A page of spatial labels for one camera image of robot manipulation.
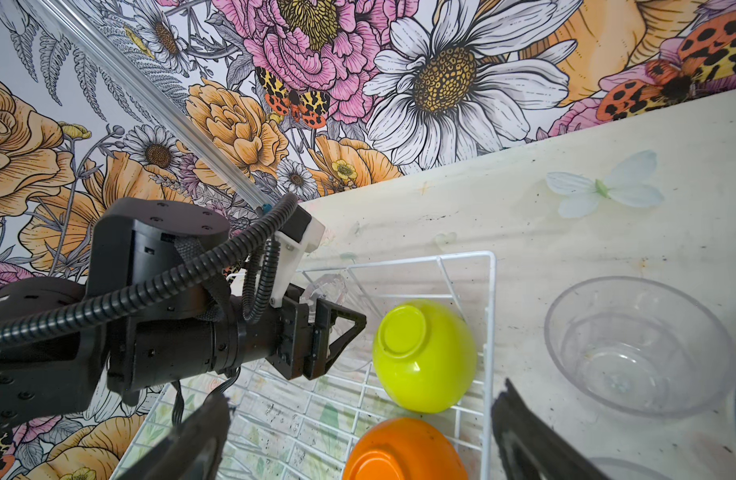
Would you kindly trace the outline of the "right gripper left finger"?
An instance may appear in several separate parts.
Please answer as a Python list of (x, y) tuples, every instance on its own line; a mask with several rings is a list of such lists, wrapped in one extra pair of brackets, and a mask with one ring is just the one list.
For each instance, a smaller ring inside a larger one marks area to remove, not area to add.
[(231, 426), (228, 399), (209, 396), (184, 423), (126, 470), (121, 479), (214, 480)]

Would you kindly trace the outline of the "orange bowl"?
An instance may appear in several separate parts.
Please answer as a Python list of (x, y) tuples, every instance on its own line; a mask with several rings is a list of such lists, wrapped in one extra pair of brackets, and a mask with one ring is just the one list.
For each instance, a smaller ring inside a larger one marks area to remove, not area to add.
[(449, 440), (429, 423), (397, 418), (367, 431), (352, 450), (344, 479), (466, 479)]

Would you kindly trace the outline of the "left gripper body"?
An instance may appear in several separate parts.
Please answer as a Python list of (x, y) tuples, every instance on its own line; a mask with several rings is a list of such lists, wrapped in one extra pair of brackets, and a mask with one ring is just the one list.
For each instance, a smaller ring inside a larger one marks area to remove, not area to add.
[(281, 334), (291, 315), (283, 291), (324, 231), (302, 207), (288, 220), (275, 207), (234, 237), (224, 217), (197, 206), (166, 229), (135, 222), (134, 231), (129, 272), (139, 284), (204, 254), (214, 270), (111, 323), (110, 390), (138, 392), (207, 372), (231, 377), (291, 344)]

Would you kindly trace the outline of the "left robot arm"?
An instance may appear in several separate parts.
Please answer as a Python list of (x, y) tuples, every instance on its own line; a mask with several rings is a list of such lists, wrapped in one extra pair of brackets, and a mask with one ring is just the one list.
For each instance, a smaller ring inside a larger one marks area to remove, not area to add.
[(93, 230), (85, 283), (0, 287), (0, 432), (82, 412), (100, 384), (135, 405), (207, 372), (233, 382), (260, 359), (289, 380), (325, 375), (367, 318), (308, 304), (292, 283), (322, 233), (293, 195), (238, 234), (197, 205), (115, 202)]

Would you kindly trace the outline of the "lime green bowl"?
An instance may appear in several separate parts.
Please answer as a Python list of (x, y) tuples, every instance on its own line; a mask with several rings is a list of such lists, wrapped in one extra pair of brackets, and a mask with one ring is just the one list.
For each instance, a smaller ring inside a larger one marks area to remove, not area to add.
[(478, 347), (470, 327), (450, 307), (415, 299), (384, 316), (374, 335), (372, 357), (382, 387), (396, 404), (438, 414), (469, 390)]

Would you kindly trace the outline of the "white wire dish rack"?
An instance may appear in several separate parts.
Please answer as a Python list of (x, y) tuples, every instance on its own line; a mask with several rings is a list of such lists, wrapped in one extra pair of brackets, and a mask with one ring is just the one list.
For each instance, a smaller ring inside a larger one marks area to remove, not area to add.
[(382, 318), (396, 306), (428, 299), (450, 307), (473, 332), (475, 379), (453, 407), (426, 416), (454, 446), (472, 479), (490, 479), (497, 259), (489, 251), (440, 254), (304, 268), (307, 287), (326, 274), (345, 277), (342, 304), (364, 313), (366, 329), (323, 377), (286, 380), (269, 363), (245, 366), (228, 390), (232, 424), (218, 471), (221, 479), (337, 479), (360, 438), (406, 410), (390, 399), (372, 362)]

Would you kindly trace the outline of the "clear glass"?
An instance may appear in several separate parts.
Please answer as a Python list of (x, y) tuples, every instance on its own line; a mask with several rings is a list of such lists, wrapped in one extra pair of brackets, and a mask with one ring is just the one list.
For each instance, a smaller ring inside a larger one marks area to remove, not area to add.
[(734, 344), (717, 316), (652, 280), (606, 276), (569, 287), (549, 307), (544, 338), (581, 393), (643, 418), (702, 413), (736, 378)]
[(629, 461), (598, 457), (591, 464), (612, 480), (669, 480), (669, 477), (650, 468)]
[(326, 274), (311, 282), (301, 297), (303, 303), (312, 306), (318, 299), (341, 304), (348, 293), (348, 286), (341, 274)]

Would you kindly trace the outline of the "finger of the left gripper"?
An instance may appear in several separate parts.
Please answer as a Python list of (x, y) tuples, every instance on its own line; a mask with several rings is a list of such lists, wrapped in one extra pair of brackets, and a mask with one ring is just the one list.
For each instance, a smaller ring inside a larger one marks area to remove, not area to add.
[[(331, 330), (338, 320), (345, 320), (350, 327), (335, 339)], [(315, 320), (311, 326), (311, 346), (305, 357), (304, 376), (315, 380), (324, 376), (334, 366), (345, 349), (367, 326), (367, 316), (332, 301), (319, 298), (315, 303)]]

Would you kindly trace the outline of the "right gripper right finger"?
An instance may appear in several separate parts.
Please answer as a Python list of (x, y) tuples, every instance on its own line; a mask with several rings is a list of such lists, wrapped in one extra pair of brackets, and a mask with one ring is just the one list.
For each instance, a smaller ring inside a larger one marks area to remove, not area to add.
[(607, 478), (527, 407), (510, 380), (491, 407), (491, 420), (507, 479)]

